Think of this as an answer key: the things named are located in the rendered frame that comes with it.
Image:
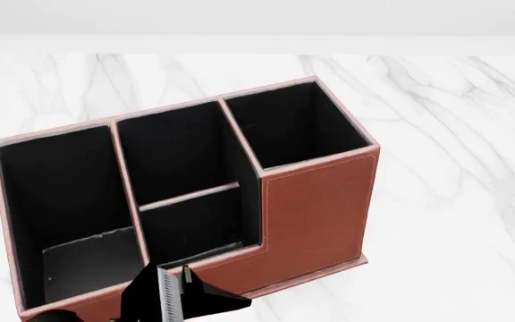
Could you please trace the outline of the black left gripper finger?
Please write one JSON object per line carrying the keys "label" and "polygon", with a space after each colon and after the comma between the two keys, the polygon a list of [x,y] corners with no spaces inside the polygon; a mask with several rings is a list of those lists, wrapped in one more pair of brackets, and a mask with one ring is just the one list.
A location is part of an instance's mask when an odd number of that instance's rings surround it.
{"label": "black left gripper finger", "polygon": [[188,265],[182,267],[181,301],[185,319],[244,309],[252,304],[252,299],[202,281]]}
{"label": "black left gripper finger", "polygon": [[120,322],[163,322],[155,264],[146,265],[122,292]]}

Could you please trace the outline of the brown leather desk caddy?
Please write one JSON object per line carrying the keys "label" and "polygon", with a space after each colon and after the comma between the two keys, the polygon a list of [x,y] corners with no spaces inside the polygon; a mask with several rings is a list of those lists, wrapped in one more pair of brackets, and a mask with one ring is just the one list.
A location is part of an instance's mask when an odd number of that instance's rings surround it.
{"label": "brown leather desk caddy", "polygon": [[21,322],[120,322],[148,264],[249,299],[363,265],[380,147],[318,77],[0,139]]}

